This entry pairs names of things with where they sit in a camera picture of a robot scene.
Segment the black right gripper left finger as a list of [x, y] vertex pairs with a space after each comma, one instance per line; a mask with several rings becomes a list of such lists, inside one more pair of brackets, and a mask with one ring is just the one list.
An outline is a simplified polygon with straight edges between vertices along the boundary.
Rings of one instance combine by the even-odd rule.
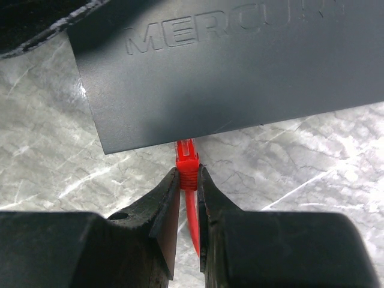
[[104, 218], [2, 212], [2, 287], [167, 287], [174, 276], [180, 178]]

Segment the black network switch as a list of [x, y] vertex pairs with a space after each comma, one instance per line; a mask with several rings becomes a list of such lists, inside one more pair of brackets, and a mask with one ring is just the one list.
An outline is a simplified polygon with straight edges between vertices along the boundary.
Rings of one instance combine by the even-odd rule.
[[67, 33], [106, 154], [383, 100], [382, 1], [110, 1]]

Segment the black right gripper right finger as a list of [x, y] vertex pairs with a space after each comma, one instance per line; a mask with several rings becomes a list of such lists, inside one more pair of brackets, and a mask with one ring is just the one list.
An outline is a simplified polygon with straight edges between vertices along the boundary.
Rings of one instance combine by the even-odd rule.
[[379, 287], [351, 220], [334, 212], [245, 211], [200, 166], [200, 270], [206, 287]]

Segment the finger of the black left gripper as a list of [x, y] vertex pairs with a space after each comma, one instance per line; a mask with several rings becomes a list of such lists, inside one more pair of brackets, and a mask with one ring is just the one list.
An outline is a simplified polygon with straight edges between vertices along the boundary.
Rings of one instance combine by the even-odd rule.
[[1, 1], [1, 59], [41, 46], [108, 1]]

